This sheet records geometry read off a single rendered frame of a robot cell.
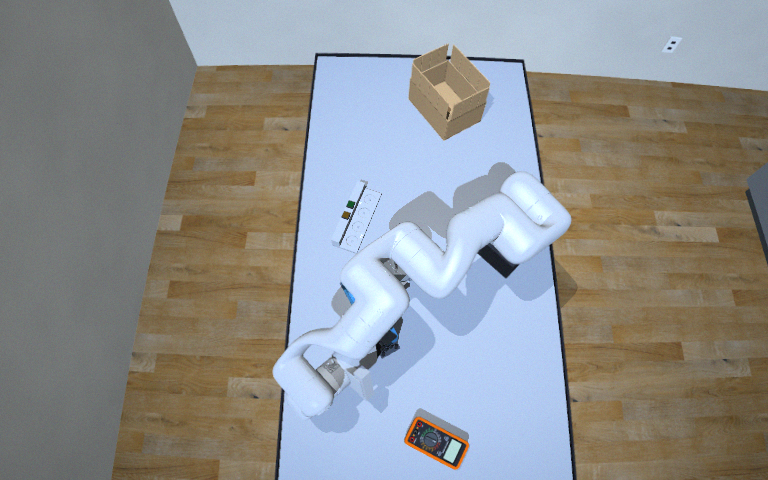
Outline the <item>light grey button panel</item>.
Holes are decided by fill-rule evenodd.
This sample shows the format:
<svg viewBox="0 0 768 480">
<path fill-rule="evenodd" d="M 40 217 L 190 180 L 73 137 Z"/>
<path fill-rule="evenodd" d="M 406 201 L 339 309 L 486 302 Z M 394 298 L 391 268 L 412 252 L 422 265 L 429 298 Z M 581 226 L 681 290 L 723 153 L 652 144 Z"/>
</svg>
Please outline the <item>light grey button panel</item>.
<svg viewBox="0 0 768 480">
<path fill-rule="evenodd" d="M 392 260 L 383 263 L 400 282 L 411 281 L 409 276 Z"/>
</svg>

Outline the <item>orange digital multimeter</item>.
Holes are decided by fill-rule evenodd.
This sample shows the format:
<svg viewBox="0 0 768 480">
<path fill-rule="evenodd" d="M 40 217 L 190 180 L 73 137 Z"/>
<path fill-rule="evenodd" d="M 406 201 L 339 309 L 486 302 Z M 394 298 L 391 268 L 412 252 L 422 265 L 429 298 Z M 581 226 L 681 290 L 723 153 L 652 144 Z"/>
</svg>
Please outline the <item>orange digital multimeter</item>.
<svg viewBox="0 0 768 480">
<path fill-rule="evenodd" d="M 467 441 L 421 417 L 414 419 L 405 444 L 455 470 L 469 448 Z"/>
</svg>

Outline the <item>blue tube rack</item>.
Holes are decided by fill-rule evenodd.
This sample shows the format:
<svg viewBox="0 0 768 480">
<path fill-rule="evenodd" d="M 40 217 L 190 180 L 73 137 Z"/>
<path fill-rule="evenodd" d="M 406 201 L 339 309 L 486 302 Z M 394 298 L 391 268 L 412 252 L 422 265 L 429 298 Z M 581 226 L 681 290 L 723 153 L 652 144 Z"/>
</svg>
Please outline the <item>blue tube rack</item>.
<svg viewBox="0 0 768 480">
<path fill-rule="evenodd" d="M 346 296 L 348 297 L 348 299 L 349 299 L 349 301 L 350 301 L 350 303 L 351 303 L 351 305 L 352 305 L 352 304 L 354 303 L 354 301 L 355 301 L 354 297 L 353 297 L 353 296 L 350 294 L 350 292 L 349 292 L 349 291 L 348 291 L 348 290 L 347 290 L 347 289 L 346 289 L 346 288 L 343 286 L 343 284 L 342 284 L 342 288 L 343 288 L 343 290 L 344 290 L 344 292 L 345 292 Z M 347 292 L 348 292 L 348 293 L 347 293 Z M 348 295 L 348 294 L 349 294 L 349 295 Z M 353 301 L 353 302 L 352 302 L 352 301 Z M 394 330 L 394 328 L 393 328 L 393 327 L 392 327 L 390 330 L 391 330 L 391 331 L 393 331 L 395 334 L 397 334 L 397 333 L 396 333 L 396 331 Z M 392 343 L 396 342 L 396 341 L 397 341 L 397 339 L 398 339 L 398 335 L 397 335 L 397 338 L 395 338 L 395 339 L 394 339 L 394 340 L 393 340 L 393 341 L 392 341 L 392 342 L 391 342 L 389 345 L 391 345 Z M 389 346 L 389 345 L 387 345 L 387 346 Z M 385 346 L 385 347 L 387 347 L 387 346 Z"/>
</svg>

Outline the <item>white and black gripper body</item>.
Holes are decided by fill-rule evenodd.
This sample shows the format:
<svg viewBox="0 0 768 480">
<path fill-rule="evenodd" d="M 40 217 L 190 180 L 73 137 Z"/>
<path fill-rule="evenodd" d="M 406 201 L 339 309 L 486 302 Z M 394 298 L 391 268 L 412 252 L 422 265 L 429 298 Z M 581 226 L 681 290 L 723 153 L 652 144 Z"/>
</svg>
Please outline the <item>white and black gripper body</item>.
<svg viewBox="0 0 768 480">
<path fill-rule="evenodd" d="M 377 362 L 377 351 L 376 351 L 376 345 L 373 347 L 373 349 L 362 359 L 351 359 L 348 357 L 345 357 L 337 352 L 333 352 L 329 359 L 333 359 L 336 363 L 338 363 L 343 369 L 346 369 L 349 371 L 350 374 L 353 374 L 354 371 L 356 371 L 361 365 L 365 367 L 367 370 L 369 370 L 376 362 Z"/>
</svg>

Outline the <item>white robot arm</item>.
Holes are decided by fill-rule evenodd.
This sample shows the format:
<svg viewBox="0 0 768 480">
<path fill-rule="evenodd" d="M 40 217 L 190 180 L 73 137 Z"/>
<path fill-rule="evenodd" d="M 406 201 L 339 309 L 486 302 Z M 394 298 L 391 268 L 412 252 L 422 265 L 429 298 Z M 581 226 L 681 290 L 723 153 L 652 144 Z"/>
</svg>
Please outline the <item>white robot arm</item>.
<svg viewBox="0 0 768 480">
<path fill-rule="evenodd" d="M 273 376 L 290 396 L 286 394 L 289 407 L 308 420 L 327 411 L 349 384 L 365 401 L 374 395 L 370 371 L 363 366 L 354 376 L 330 359 L 314 369 L 304 353 L 315 344 L 361 359 L 373 349 L 410 303 L 405 287 L 383 264 L 389 259 L 425 293 L 443 299 L 458 287 L 487 244 L 510 263 L 522 264 L 561 237 L 570 224 L 563 205 L 524 171 L 511 174 L 499 193 L 450 219 L 445 252 L 415 223 L 398 224 L 343 267 L 340 281 L 355 301 L 336 325 L 304 333 L 275 363 Z"/>
</svg>

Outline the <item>brown cardboard box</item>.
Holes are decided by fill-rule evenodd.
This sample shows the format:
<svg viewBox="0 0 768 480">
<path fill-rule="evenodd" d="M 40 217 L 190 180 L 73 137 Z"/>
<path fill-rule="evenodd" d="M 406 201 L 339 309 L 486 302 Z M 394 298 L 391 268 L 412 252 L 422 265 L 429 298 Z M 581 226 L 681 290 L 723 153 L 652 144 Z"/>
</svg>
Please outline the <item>brown cardboard box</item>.
<svg viewBox="0 0 768 480">
<path fill-rule="evenodd" d="M 448 46 L 413 59 L 408 94 L 443 141 L 481 121 L 491 84 L 454 44 L 446 61 Z"/>
</svg>

